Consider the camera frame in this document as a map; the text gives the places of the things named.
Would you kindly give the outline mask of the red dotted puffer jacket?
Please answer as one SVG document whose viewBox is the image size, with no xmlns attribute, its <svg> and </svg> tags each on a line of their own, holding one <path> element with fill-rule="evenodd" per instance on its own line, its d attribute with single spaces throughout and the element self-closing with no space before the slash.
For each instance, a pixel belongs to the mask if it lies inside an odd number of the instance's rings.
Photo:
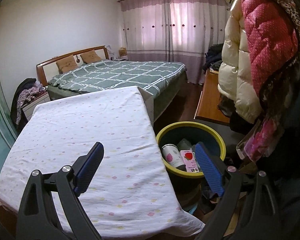
<svg viewBox="0 0 300 240">
<path fill-rule="evenodd" d="M 250 53 L 253 88 L 257 94 L 267 79 L 297 52 L 291 20 L 274 0 L 242 0 Z"/>
</svg>

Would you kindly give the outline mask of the wooden desk cabinet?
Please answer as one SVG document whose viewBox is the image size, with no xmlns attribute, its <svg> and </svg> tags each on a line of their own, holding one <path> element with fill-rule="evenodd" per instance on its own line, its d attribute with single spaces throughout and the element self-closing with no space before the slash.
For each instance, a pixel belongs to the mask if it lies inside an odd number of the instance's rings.
<svg viewBox="0 0 300 240">
<path fill-rule="evenodd" d="M 219 125 L 229 126 L 230 118 L 226 117 L 218 108 L 220 93 L 217 85 L 218 75 L 207 70 L 194 118 L 197 120 L 204 120 Z"/>
</svg>

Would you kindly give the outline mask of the pink strawberry milk carton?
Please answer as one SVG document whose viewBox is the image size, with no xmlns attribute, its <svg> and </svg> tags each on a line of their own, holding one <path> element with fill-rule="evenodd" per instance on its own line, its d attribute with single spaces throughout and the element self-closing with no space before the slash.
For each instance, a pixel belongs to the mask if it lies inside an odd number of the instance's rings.
<svg viewBox="0 0 300 240">
<path fill-rule="evenodd" d="M 200 166 L 197 164 L 194 152 L 192 150 L 182 150 L 180 155 L 186 167 L 187 172 L 199 173 L 201 172 Z"/>
</svg>

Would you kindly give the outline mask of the cream puffer jacket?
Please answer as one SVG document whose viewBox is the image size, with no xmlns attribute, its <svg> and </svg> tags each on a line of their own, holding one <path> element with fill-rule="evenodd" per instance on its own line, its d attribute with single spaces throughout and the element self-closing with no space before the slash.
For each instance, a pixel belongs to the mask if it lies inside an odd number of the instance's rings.
<svg viewBox="0 0 300 240">
<path fill-rule="evenodd" d="M 248 123 L 253 124 L 260 115 L 260 102 L 253 88 L 242 0 L 234 0 L 225 26 L 218 91 L 234 102 L 236 113 Z"/>
</svg>

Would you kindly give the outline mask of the white nightstand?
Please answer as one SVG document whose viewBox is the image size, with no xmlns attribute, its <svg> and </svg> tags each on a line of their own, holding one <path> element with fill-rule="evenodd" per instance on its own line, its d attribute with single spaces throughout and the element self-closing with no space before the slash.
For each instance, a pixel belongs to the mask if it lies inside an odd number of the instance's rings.
<svg viewBox="0 0 300 240">
<path fill-rule="evenodd" d="M 42 94 L 39 94 L 37 97 L 35 97 L 30 102 L 25 103 L 22 106 L 22 111 L 24 115 L 26 116 L 27 121 L 29 121 L 33 115 L 33 111 L 35 107 L 39 104 L 46 103 L 50 101 L 50 97 L 48 92 L 43 92 Z"/>
</svg>

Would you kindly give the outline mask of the pink white curtains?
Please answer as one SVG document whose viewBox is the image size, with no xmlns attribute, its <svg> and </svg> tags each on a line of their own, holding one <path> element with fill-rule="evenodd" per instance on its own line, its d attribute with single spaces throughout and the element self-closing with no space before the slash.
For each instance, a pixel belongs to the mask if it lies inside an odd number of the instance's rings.
<svg viewBox="0 0 300 240">
<path fill-rule="evenodd" d="M 122 38 L 130 61 L 181 62 L 204 83 L 205 54 L 224 42 L 225 0 L 122 0 Z"/>
</svg>

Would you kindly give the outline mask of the green checked bed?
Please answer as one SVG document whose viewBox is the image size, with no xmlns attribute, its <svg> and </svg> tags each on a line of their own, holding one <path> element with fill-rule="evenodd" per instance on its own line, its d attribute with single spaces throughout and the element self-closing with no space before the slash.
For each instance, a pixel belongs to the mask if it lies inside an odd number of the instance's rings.
<svg viewBox="0 0 300 240">
<path fill-rule="evenodd" d="M 180 62 L 101 60 L 52 77 L 47 91 L 51 100 L 57 100 L 106 89 L 138 86 L 152 95 L 153 117 L 157 120 L 186 80 L 186 67 Z"/>
</svg>

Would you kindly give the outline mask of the wooden headboard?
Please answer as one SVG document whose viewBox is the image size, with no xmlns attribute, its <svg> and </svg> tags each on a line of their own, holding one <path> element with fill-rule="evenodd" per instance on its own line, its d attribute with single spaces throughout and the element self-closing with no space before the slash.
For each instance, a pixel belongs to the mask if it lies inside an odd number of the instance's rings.
<svg viewBox="0 0 300 240">
<path fill-rule="evenodd" d="M 82 59 L 82 54 L 87 56 L 91 51 L 94 51 L 100 59 L 109 59 L 109 54 L 106 46 L 82 49 L 57 56 L 37 64 L 36 71 L 38 81 L 43 86 L 47 86 L 48 82 L 56 75 L 74 70 L 84 64 L 85 62 Z"/>
</svg>

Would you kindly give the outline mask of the yellow rimmed trash bin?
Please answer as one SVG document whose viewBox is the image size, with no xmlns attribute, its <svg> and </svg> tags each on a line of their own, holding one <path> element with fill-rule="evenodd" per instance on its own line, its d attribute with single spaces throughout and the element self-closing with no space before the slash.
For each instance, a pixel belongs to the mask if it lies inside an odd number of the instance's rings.
<svg viewBox="0 0 300 240">
<path fill-rule="evenodd" d="M 224 160 L 226 146 L 220 134 L 207 125 L 182 121 L 164 127 L 157 134 L 157 142 L 181 207 L 189 213 L 194 209 L 212 211 L 218 195 L 209 188 L 195 148 L 202 142 L 211 154 Z"/>
</svg>

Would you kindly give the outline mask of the dark clothes pile on desk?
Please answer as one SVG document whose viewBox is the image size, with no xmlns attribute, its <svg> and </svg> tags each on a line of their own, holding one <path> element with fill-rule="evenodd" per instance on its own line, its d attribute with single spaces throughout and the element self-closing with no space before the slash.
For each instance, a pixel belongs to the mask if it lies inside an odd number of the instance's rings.
<svg viewBox="0 0 300 240">
<path fill-rule="evenodd" d="M 214 44 L 208 49 L 207 53 L 205 54 L 205 63 L 202 66 L 204 72 L 206 72 L 207 69 L 210 68 L 215 62 L 222 60 L 222 49 L 223 43 Z"/>
</svg>

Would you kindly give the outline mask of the clear green label jar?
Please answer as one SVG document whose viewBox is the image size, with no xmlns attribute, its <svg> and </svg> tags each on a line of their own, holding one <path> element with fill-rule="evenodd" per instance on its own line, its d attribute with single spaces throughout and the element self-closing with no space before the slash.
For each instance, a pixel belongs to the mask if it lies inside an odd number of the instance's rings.
<svg viewBox="0 0 300 240">
<path fill-rule="evenodd" d="M 179 151 L 192 150 L 192 145 L 188 140 L 181 139 L 181 141 L 177 144 L 177 148 Z"/>
</svg>

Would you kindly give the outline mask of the pink floral bag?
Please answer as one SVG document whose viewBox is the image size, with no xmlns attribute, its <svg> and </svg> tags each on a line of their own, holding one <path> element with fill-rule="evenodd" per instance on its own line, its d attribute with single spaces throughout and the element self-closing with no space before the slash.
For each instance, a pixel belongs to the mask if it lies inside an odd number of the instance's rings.
<svg viewBox="0 0 300 240">
<path fill-rule="evenodd" d="M 281 116 L 258 118 L 249 133 L 237 144 L 238 156 L 242 160 L 249 158 L 253 162 L 268 157 L 282 134 Z"/>
</svg>

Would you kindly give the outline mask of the white dotted table cloth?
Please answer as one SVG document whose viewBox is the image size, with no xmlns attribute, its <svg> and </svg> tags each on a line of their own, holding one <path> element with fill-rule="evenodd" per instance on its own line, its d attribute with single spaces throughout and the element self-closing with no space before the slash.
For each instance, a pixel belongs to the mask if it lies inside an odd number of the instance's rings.
<svg viewBox="0 0 300 240">
<path fill-rule="evenodd" d="M 143 94 L 123 87 L 37 106 L 1 169 L 0 205 L 18 212 L 27 182 L 57 172 L 104 239 L 200 233 L 175 196 Z"/>
</svg>

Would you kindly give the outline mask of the brown pillow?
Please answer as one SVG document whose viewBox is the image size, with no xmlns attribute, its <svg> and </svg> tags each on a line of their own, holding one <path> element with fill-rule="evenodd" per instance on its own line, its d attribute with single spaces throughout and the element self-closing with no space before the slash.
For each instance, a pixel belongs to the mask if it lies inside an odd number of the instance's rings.
<svg viewBox="0 0 300 240">
<path fill-rule="evenodd" d="M 81 57 L 83 63 L 85 63 L 85 64 L 90 64 L 90 63 L 94 63 L 94 62 L 98 62 L 98 61 L 102 60 L 102 58 L 100 56 L 98 56 L 94 50 L 90 50 L 85 53 L 82 53 L 80 55 L 80 57 Z"/>
<path fill-rule="evenodd" d="M 57 64 L 60 74 L 67 73 L 78 67 L 78 65 L 72 55 L 56 61 L 56 64 Z"/>
</svg>

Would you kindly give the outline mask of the white pudding cup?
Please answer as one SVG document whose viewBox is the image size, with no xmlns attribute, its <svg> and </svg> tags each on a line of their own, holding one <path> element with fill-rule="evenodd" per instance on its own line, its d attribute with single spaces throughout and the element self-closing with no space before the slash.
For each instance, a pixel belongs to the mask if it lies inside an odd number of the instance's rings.
<svg viewBox="0 0 300 240">
<path fill-rule="evenodd" d="M 185 163 L 174 144 L 166 144 L 161 149 L 164 159 L 174 168 L 186 171 Z"/>
</svg>

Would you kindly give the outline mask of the brown left pillow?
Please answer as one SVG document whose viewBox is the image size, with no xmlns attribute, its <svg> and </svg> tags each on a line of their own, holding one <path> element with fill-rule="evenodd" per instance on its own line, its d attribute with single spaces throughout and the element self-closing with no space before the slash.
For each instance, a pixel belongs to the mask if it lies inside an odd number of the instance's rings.
<svg viewBox="0 0 300 240">
<path fill-rule="evenodd" d="M 78 65 L 72 55 L 56 61 L 56 64 L 57 64 L 60 74 L 67 73 L 78 67 Z"/>
</svg>

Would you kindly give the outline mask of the far bedside box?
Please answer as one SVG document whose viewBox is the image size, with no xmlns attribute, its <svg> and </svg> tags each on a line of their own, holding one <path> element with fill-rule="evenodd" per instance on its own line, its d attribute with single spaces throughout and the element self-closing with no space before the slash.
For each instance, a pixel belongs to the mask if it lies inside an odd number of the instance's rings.
<svg viewBox="0 0 300 240">
<path fill-rule="evenodd" d="M 119 49 L 119 57 L 124 57 L 127 56 L 127 48 L 126 47 L 121 47 Z"/>
</svg>

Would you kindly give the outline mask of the brown right pillow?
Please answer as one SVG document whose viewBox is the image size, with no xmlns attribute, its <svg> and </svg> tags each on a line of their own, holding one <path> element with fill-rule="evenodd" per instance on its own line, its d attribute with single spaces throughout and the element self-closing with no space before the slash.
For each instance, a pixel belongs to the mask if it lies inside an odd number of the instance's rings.
<svg viewBox="0 0 300 240">
<path fill-rule="evenodd" d="M 100 56 L 98 56 L 94 50 L 90 50 L 85 53 L 82 53 L 80 55 L 80 57 L 81 57 L 83 63 L 85 63 L 85 64 L 90 64 L 90 63 L 94 63 L 94 62 L 98 62 L 98 61 L 102 60 L 102 58 Z"/>
</svg>

